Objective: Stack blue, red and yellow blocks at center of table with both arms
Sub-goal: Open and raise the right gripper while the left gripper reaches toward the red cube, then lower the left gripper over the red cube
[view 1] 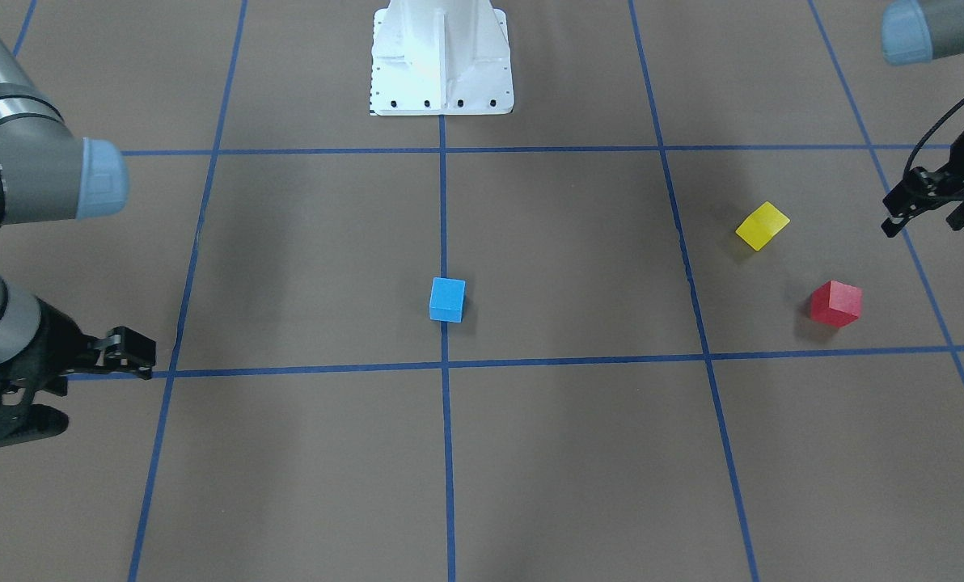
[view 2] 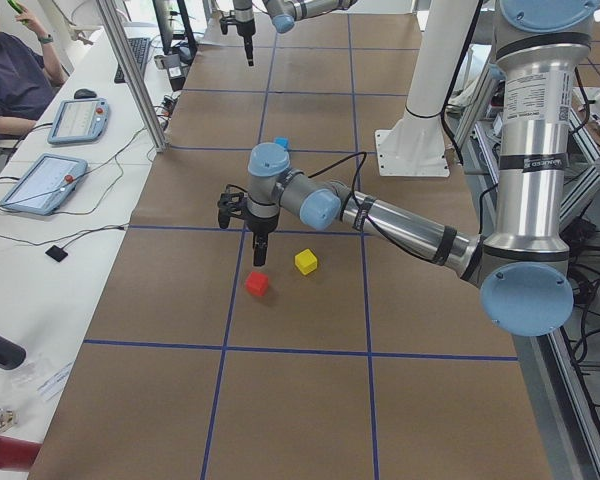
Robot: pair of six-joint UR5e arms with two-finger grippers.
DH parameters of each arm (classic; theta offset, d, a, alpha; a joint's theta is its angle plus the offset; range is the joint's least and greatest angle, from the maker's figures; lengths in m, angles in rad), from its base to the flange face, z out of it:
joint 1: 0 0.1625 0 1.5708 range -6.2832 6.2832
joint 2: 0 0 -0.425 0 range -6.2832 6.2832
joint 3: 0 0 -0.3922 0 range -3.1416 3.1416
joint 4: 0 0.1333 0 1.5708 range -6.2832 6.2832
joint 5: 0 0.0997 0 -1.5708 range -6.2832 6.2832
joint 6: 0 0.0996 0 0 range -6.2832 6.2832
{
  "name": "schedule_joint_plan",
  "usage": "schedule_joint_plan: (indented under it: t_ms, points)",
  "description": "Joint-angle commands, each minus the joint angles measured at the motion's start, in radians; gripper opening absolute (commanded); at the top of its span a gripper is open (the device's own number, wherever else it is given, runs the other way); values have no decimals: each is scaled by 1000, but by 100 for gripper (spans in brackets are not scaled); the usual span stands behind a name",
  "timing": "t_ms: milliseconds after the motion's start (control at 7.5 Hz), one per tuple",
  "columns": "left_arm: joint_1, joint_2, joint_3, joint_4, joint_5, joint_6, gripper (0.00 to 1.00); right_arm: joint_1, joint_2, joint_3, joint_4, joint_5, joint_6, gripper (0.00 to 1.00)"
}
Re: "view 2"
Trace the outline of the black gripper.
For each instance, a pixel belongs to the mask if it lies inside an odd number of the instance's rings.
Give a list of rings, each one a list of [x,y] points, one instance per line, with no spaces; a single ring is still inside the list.
[[[247,227],[253,233],[253,265],[262,267],[266,264],[268,234],[274,232],[278,226],[279,206],[275,203],[263,204],[248,199],[246,208]]]
[[[235,9],[234,17],[238,35],[243,38],[244,50],[247,64],[249,67],[254,66],[253,57],[253,40],[252,37],[256,33],[255,18],[252,9]]]

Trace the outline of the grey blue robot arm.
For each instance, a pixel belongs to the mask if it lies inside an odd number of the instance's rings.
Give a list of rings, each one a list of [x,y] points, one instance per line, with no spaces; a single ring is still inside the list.
[[[281,210],[323,230],[340,220],[403,252],[447,267],[480,290],[492,322],[519,336],[562,326],[573,309],[569,249],[559,235],[574,72],[588,55],[594,1],[500,1],[495,62],[505,76],[498,196],[493,232],[452,227],[339,182],[317,182],[290,164],[279,144],[255,146],[244,203],[254,264],[266,260]]]
[[[301,20],[326,15],[333,11],[346,11],[357,0],[270,0],[264,1],[266,15],[277,33],[292,30]],[[256,34],[255,15],[251,0],[234,0],[233,9],[219,20],[221,33],[227,35],[230,27],[235,27],[242,38],[247,64],[254,66],[253,37]]]

